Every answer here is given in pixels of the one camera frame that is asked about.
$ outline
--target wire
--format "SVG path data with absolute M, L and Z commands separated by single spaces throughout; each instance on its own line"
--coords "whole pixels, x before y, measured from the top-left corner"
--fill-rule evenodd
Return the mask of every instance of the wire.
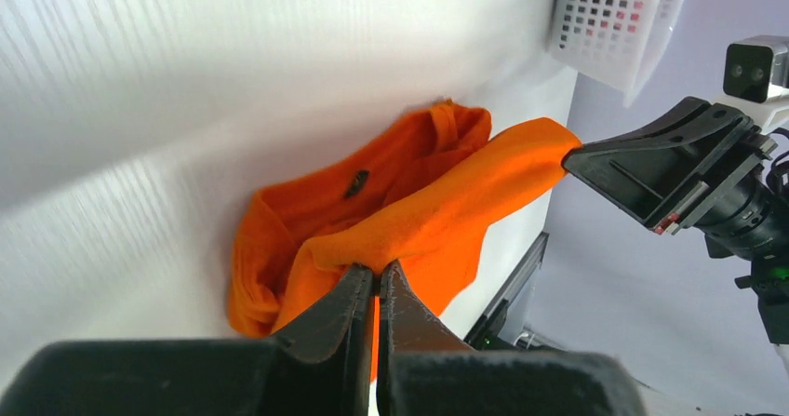
M 779 127 L 771 133 L 781 135 L 789 140 L 789 130 L 783 127 Z M 765 182 L 774 194 L 789 200 L 789 160 L 786 159 L 789 159 L 789 151 L 775 157 L 769 166 L 769 174 L 765 178 Z

